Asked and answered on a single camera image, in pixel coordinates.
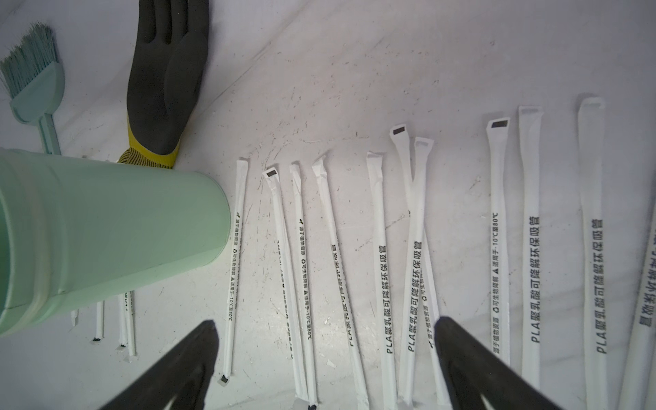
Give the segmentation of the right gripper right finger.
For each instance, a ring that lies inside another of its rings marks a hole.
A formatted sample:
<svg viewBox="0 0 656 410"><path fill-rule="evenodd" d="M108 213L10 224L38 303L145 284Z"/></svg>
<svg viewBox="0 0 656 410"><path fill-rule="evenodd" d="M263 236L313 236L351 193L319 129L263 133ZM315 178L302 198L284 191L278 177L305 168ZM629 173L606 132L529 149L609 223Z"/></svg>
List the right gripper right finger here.
<svg viewBox="0 0 656 410"><path fill-rule="evenodd" d="M434 339L454 409L558 408L453 319L437 321Z"/></svg>

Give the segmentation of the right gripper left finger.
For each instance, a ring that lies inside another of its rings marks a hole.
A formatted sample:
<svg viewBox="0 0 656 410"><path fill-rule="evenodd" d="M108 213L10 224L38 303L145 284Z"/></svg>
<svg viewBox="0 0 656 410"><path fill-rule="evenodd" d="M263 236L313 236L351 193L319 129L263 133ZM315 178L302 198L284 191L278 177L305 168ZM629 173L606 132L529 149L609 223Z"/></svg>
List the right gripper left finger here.
<svg viewBox="0 0 656 410"><path fill-rule="evenodd" d="M220 339L205 320L104 409L203 409Z"/></svg>

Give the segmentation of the straw thirteenth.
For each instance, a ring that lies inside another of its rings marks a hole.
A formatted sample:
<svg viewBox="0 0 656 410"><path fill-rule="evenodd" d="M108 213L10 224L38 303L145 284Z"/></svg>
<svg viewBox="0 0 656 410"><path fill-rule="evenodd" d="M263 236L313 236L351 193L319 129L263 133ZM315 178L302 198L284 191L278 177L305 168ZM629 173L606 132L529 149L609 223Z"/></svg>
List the straw thirteenth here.
<svg viewBox="0 0 656 410"><path fill-rule="evenodd" d="M126 292L124 294L124 301L125 301L126 338L127 338L128 352L131 357L136 357L137 350L136 350L134 306L133 306L132 291Z"/></svg>

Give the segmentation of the straw fourteenth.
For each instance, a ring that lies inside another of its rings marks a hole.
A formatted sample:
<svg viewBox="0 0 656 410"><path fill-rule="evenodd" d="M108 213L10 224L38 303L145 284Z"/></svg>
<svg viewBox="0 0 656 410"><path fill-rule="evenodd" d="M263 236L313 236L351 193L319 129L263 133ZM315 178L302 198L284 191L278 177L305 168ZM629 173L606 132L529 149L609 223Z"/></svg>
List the straw fourteenth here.
<svg viewBox="0 0 656 410"><path fill-rule="evenodd" d="M96 304L96 330L92 339L94 343L99 343L104 338L104 301Z"/></svg>

